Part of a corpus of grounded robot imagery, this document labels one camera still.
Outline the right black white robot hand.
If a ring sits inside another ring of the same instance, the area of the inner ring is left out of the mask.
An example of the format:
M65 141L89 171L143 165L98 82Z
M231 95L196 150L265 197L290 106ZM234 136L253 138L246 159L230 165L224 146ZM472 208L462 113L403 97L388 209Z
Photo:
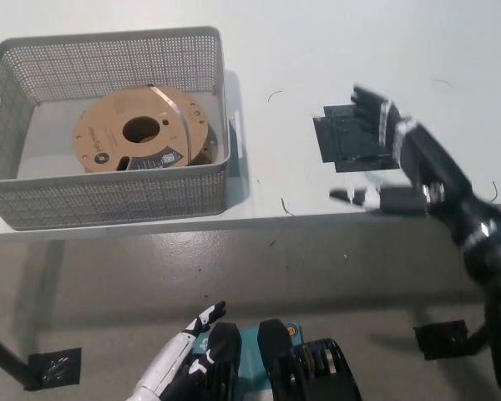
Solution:
M423 124L401 115L391 99L355 85L351 101L363 129L387 149L410 185L337 188L330 190L331 199L374 213L422 216L472 193L470 180L450 154Z

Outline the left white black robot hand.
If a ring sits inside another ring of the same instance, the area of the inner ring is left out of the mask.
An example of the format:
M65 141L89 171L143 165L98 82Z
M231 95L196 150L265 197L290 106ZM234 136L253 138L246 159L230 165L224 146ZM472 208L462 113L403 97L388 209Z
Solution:
M169 400L196 385L215 364L220 348L209 348L195 359L186 373L197 338L225 315L225 302L217 302L197 315L189 325L177 332L158 352L136 383L131 400Z

